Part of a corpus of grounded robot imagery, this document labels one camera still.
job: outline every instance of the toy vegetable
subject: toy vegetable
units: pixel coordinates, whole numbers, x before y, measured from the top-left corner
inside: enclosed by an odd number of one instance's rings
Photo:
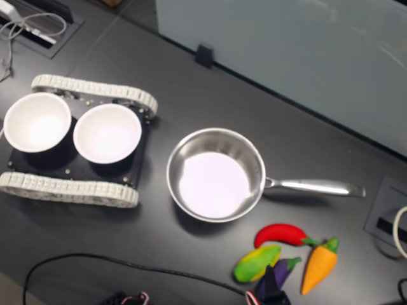
[[[261,229],[254,239],[254,247],[260,247],[265,241],[281,241],[293,246],[318,245],[303,230],[290,224],[270,224]]]
[[[305,269],[301,294],[307,294],[332,271],[336,264],[339,240],[335,237],[312,251]]]
[[[297,263],[301,262],[301,257],[295,257],[293,259],[281,259],[278,262],[275,263],[273,272],[274,272],[274,277],[275,277],[275,282],[277,284],[277,287],[281,290],[282,286],[284,285],[284,282],[288,278],[288,276],[291,274],[291,271],[294,269],[295,265]],[[259,283],[256,286],[256,289],[254,291],[256,294],[256,297],[263,301],[265,299],[266,295],[266,283],[265,283],[265,277],[262,277],[259,281]]]
[[[274,266],[279,259],[281,247],[267,246],[253,250],[236,265],[233,274],[240,283],[255,281],[262,277],[267,265]]]

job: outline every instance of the toy eggplant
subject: toy eggplant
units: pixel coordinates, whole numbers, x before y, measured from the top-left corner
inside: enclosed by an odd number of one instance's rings
[[[281,259],[274,265],[273,272],[278,289],[281,290],[291,271],[299,262],[301,262],[301,257],[295,257],[293,259]],[[254,294],[259,300],[263,301],[265,299],[265,290],[265,278],[262,277],[256,286]]]

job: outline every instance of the dark gray table surface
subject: dark gray table surface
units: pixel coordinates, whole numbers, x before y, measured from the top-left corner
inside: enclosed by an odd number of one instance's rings
[[[89,4],[74,5],[89,14]],[[16,44],[17,73],[0,85],[0,116],[44,72],[150,92],[159,109],[138,188],[141,204],[118,210],[0,194],[1,272],[22,283],[29,267],[42,259],[93,252],[236,285],[233,265],[253,249],[257,230],[288,222],[315,239],[340,239],[335,270],[309,295],[299,293],[304,263],[294,270],[285,285],[293,304],[397,304],[392,303],[398,299],[396,283],[406,276],[407,261],[384,256],[378,248],[390,255],[396,250],[376,242],[363,227],[385,175],[407,184],[406,163],[223,71],[200,67],[191,55],[106,10],[93,11],[100,22],[87,20],[54,60]],[[271,177],[344,180],[365,186],[368,195],[355,199],[274,192],[234,222],[195,221],[171,200],[165,165],[185,135],[213,126],[249,138]],[[10,151],[0,139],[2,172]],[[282,248],[281,257],[301,255],[305,261],[309,253],[308,248]],[[244,304],[238,295],[208,284],[86,259],[44,267],[33,277],[31,291],[50,305],[88,305],[120,289],[147,291],[158,305]]]

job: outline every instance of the orange carrot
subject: orange carrot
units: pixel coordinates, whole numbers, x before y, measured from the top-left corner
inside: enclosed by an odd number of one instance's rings
[[[339,240],[332,237],[312,251],[305,270],[301,294],[309,293],[332,271],[336,264]]]

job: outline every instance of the bowl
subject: bowl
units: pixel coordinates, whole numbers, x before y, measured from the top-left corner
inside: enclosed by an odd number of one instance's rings
[[[17,100],[4,118],[4,136],[15,149],[39,153],[56,146],[71,127],[65,100],[52,93],[32,93]]]
[[[87,111],[76,123],[74,144],[82,157],[98,164],[118,162],[139,145],[141,123],[129,108],[104,104]]]

